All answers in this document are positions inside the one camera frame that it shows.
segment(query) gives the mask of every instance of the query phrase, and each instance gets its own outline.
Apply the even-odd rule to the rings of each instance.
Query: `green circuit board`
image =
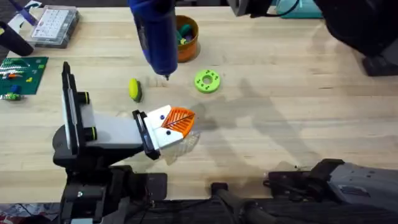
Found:
[[[0,65],[0,95],[10,92],[11,86],[21,86],[22,95],[34,95],[40,85],[48,57],[6,58]],[[3,79],[4,72],[15,72],[18,77]]]

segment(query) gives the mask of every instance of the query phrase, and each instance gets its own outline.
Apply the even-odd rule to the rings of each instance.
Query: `green ring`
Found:
[[[209,78],[210,83],[206,84],[203,79]],[[195,76],[195,87],[202,93],[213,93],[220,86],[221,77],[214,70],[202,70]]]

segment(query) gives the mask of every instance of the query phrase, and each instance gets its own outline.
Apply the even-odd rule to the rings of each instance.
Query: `orange cup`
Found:
[[[178,62],[187,62],[197,54],[199,27],[198,24],[188,16],[177,15],[177,30],[184,24],[190,24],[193,32],[193,39],[184,45],[178,45]]]

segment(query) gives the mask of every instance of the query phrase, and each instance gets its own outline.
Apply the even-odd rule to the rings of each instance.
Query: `wooden workbench surface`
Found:
[[[79,11],[66,50],[32,54],[50,57],[37,94],[0,102],[0,203],[60,200],[66,175],[52,162],[52,136],[63,124],[63,61],[97,112],[130,117],[132,110],[167,104],[196,112],[195,130],[163,158],[139,154],[120,162],[167,173],[168,198],[205,198],[213,181],[229,182],[240,195],[264,196],[264,173],[310,169],[326,157],[398,169],[398,77],[364,75],[355,53],[322,21],[179,8],[177,14],[198,22],[201,50],[166,81],[146,62],[128,8]],[[27,35],[24,28],[21,33]],[[193,77],[202,69],[221,75],[215,93],[195,89]],[[140,104],[127,92],[133,77],[143,85]]]

